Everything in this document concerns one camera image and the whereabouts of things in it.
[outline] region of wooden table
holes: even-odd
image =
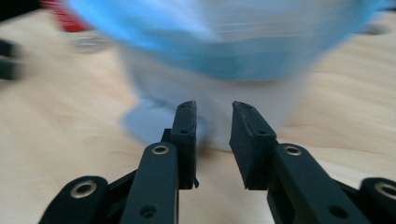
[[[382,35],[355,35],[312,72],[279,135],[306,147],[335,179],[396,180],[396,14]],[[114,48],[71,50],[47,11],[0,24],[21,44],[21,79],[0,80],[0,222],[37,223],[69,181],[112,182],[138,166],[144,145],[120,116],[136,104]],[[180,223],[271,223],[266,193],[244,190],[230,152],[203,150],[201,186],[180,193]]]

